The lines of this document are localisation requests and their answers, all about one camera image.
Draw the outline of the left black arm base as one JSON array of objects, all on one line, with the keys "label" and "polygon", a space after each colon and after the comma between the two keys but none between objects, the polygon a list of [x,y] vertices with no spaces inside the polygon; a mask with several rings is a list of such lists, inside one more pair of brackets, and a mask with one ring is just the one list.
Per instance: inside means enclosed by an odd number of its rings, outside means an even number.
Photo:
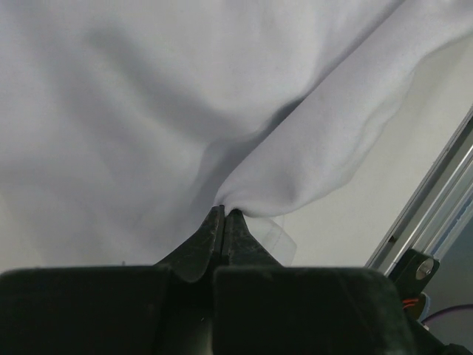
[{"label": "left black arm base", "polygon": [[463,345],[444,344],[429,330],[428,324],[443,316],[472,310],[472,304],[453,305],[429,314],[430,299],[423,292],[440,267],[435,258],[414,249],[407,250],[388,278],[401,298],[417,354],[470,354]]}]

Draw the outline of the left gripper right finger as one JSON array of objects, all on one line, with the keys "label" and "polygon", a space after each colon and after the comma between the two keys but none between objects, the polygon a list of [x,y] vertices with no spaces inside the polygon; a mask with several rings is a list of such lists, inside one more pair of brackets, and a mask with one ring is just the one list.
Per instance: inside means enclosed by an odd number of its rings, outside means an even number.
[{"label": "left gripper right finger", "polygon": [[225,221],[226,266],[214,272],[215,354],[414,354],[393,283],[368,268],[243,264],[250,246],[239,211]]}]

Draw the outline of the white skirt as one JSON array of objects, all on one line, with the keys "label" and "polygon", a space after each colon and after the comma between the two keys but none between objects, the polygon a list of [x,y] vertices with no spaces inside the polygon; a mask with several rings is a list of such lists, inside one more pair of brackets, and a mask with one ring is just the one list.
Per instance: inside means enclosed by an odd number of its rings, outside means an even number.
[{"label": "white skirt", "polygon": [[351,181],[470,1],[3,1],[1,269],[153,263]]}]

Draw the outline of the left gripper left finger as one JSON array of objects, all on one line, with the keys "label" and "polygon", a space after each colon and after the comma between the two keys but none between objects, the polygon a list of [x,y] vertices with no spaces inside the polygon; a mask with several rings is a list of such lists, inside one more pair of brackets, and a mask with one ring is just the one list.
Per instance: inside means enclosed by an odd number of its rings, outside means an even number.
[{"label": "left gripper left finger", "polygon": [[152,266],[21,268],[1,275],[3,354],[155,354],[173,323],[208,319],[224,211]]}]

